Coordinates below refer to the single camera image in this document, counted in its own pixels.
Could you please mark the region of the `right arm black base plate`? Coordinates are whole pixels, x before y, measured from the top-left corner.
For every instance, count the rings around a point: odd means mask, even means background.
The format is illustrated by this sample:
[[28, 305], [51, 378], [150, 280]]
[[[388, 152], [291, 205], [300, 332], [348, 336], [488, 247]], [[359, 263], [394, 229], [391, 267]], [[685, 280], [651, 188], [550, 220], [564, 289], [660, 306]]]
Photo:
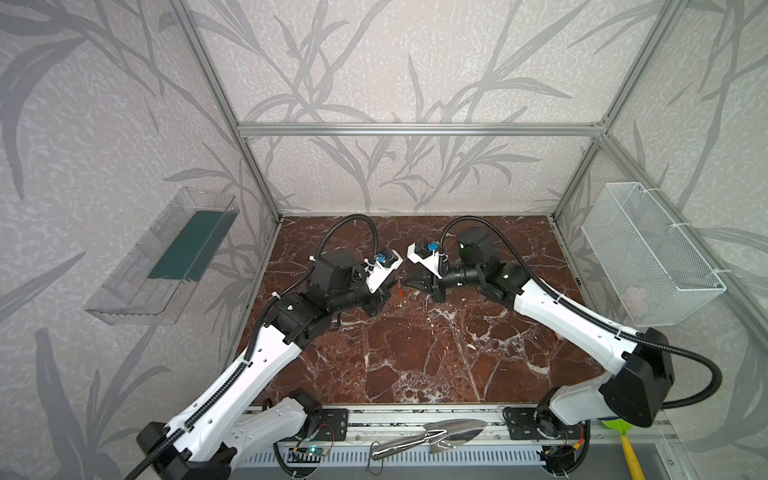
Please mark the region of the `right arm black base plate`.
[[537, 429], [535, 412], [534, 407], [506, 406], [502, 410], [502, 418], [511, 440], [538, 441], [543, 438]]

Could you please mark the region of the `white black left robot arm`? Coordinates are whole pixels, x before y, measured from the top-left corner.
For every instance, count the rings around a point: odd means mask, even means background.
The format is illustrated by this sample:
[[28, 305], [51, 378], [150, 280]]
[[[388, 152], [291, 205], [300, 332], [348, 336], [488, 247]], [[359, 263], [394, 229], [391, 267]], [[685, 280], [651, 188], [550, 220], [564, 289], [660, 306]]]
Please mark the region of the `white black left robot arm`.
[[402, 257], [385, 248], [359, 263], [344, 249], [316, 256], [306, 287], [273, 298], [246, 350], [184, 411], [151, 422], [137, 436], [144, 459], [162, 479], [226, 479], [248, 456], [304, 431], [320, 404], [299, 390], [253, 416], [246, 409], [288, 364], [329, 331], [335, 316], [360, 308], [373, 317], [390, 297]]

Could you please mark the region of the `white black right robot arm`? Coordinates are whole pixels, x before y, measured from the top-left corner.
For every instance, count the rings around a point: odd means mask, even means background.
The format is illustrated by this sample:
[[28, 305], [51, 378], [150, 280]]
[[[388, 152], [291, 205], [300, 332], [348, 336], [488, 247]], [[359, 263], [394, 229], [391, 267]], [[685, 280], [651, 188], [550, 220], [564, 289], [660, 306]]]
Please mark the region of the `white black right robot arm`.
[[568, 426], [594, 419], [621, 419], [647, 428], [674, 383], [666, 337], [650, 329], [629, 340], [631, 330], [607, 320], [536, 279], [523, 266], [501, 261], [488, 231], [472, 227], [457, 237], [459, 262], [452, 265], [438, 242], [411, 244], [408, 259], [419, 265], [406, 286], [443, 303], [449, 290], [473, 287], [486, 299], [529, 317], [596, 360], [604, 369], [588, 381], [552, 388], [536, 407], [538, 431], [556, 438]]

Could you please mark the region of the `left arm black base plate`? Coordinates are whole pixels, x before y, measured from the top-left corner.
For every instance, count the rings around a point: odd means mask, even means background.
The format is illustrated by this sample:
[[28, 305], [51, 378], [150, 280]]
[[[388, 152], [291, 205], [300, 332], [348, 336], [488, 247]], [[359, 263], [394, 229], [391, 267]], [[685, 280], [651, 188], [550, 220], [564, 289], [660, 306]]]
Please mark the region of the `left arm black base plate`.
[[336, 442], [347, 437], [349, 410], [346, 408], [323, 408], [313, 413], [308, 420], [308, 439]]

